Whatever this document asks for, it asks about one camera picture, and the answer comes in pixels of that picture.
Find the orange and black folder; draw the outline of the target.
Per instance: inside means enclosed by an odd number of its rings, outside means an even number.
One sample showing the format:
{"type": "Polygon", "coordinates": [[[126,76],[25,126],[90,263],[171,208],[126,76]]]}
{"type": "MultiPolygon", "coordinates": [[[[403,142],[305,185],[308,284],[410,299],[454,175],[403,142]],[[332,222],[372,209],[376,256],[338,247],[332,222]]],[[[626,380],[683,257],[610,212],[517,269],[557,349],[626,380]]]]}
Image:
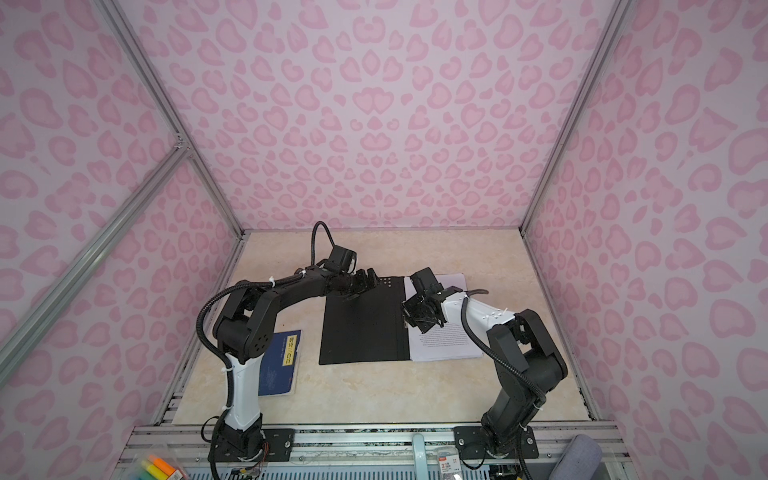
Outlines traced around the orange and black folder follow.
{"type": "Polygon", "coordinates": [[[408,361],[408,328],[403,318],[405,283],[384,277],[372,290],[355,298],[328,296],[319,363],[408,361]]]}

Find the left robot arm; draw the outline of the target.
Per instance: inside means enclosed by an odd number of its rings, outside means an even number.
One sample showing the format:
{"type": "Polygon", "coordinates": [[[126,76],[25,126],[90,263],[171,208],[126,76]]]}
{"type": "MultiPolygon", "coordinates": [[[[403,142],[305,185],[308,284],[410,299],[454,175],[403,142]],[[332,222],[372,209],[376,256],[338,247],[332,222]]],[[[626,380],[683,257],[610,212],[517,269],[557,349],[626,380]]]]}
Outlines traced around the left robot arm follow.
{"type": "Polygon", "coordinates": [[[311,232],[309,265],[287,277],[241,280],[203,305],[196,336],[222,362],[226,375],[225,406],[207,440],[214,475],[219,462],[267,458],[259,383],[278,314],[308,299],[355,298],[378,286],[380,279],[373,269],[356,265],[357,253],[336,244],[328,225],[318,221],[311,232]]]}

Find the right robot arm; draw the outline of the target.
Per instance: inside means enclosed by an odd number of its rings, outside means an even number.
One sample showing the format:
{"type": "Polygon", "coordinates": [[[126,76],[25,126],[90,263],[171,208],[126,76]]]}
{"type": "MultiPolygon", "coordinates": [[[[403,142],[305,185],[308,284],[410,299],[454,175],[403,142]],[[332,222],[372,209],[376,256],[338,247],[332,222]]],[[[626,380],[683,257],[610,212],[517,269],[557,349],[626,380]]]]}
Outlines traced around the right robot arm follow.
{"type": "Polygon", "coordinates": [[[500,392],[478,426],[454,429],[460,458],[535,459],[539,451],[530,423],[547,394],[568,376],[568,367],[538,313],[501,310],[477,299],[487,293],[457,287],[417,292],[403,302],[402,310],[406,322],[422,333],[460,325],[471,343],[493,360],[500,392]]]}

